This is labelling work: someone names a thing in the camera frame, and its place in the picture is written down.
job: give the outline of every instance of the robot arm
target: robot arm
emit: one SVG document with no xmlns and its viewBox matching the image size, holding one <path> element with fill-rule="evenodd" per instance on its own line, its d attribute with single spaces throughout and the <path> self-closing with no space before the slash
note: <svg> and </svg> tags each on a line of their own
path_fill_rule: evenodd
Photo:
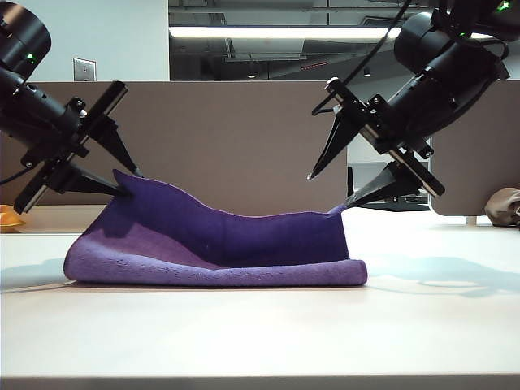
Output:
<svg viewBox="0 0 520 390">
<path fill-rule="evenodd" d="M 375 95 L 361 102 L 337 78 L 327 83 L 329 98 L 314 109 L 319 113 L 331 98 L 336 120 L 324 151 L 309 175 L 313 179 L 347 144 L 362 134 L 380 153 L 395 161 L 366 187 L 347 199 L 354 207 L 416 193 L 424 188 L 432 196 L 444 186 L 414 157 L 429 158 L 433 149 L 426 139 L 457 120 L 496 80 L 509 77 L 502 60 L 509 53 L 505 41 L 520 36 L 520 5 L 516 1 L 440 1 L 433 15 L 413 16 L 395 41 L 396 59 L 415 76 L 385 101 Z M 480 42 L 472 33 L 492 34 Z M 500 44 L 501 55 L 488 47 Z"/>
<path fill-rule="evenodd" d="M 62 106 L 27 79 L 50 49 L 45 25 L 30 11 L 11 2 L 0 2 L 0 128 L 28 149 L 21 158 L 24 170 L 43 164 L 15 200 L 18 213 L 29 212 L 47 189 L 58 193 L 125 194 L 72 160 L 88 154 L 85 142 L 93 138 L 130 172 L 142 176 L 118 133 L 111 111 L 128 91 L 115 81 L 87 113 L 78 97 Z"/>
</svg>

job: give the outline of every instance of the brown object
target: brown object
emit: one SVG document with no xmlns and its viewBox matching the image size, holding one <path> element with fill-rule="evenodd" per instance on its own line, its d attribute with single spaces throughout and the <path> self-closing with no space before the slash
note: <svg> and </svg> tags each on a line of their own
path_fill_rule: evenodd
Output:
<svg viewBox="0 0 520 390">
<path fill-rule="evenodd" d="M 494 193 L 485 207 L 493 225 L 511 226 L 520 223 L 520 189 L 503 188 Z"/>
</svg>

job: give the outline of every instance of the ceiling light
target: ceiling light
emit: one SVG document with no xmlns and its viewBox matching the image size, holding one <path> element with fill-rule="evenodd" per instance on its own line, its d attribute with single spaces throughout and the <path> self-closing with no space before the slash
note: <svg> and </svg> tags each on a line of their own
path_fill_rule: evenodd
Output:
<svg viewBox="0 0 520 390">
<path fill-rule="evenodd" d="M 368 27 L 170 27 L 170 34 L 178 38 L 345 39 L 352 41 L 378 41 L 386 32 L 386 28 Z M 400 32 L 400 28 L 394 28 L 388 34 L 388 37 L 394 39 Z"/>
<path fill-rule="evenodd" d="M 474 39 L 490 39 L 490 38 L 494 38 L 491 35 L 479 34 L 477 32 L 472 33 L 471 37 L 474 38 Z"/>
</svg>

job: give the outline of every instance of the purple towel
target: purple towel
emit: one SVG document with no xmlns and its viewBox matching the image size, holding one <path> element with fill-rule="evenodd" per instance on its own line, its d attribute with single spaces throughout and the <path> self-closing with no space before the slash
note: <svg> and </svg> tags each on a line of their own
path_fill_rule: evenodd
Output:
<svg viewBox="0 0 520 390">
<path fill-rule="evenodd" d="M 366 266 L 349 260 L 341 208 L 244 217 L 203 205 L 172 185 L 115 171 L 132 196 L 115 197 L 67 253 L 72 280 L 178 286 L 349 286 Z"/>
</svg>

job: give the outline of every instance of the beige partition wall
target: beige partition wall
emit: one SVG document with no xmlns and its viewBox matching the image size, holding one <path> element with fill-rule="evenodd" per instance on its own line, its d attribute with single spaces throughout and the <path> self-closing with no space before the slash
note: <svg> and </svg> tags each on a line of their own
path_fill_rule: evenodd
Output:
<svg viewBox="0 0 520 390">
<path fill-rule="evenodd" d="M 489 197 L 520 188 L 520 80 L 496 82 L 456 122 L 431 140 L 431 171 L 445 186 L 431 200 L 441 215 L 483 215 Z"/>
<path fill-rule="evenodd" d="M 109 83 L 40 83 L 65 103 L 89 105 Z M 328 210 L 345 198 L 342 154 L 308 182 L 332 115 L 312 117 L 323 82 L 132 82 L 113 112 L 119 133 L 145 176 L 177 185 L 207 205 L 244 215 Z M 94 141 L 80 165 L 112 179 L 123 169 Z M 2 178 L 21 169 L 24 147 L 2 134 Z M 2 187 L 12 204 L 26 175 Z M 41 205 L 102 204 L 110 197 L 48 191 Z"/>
</svg>

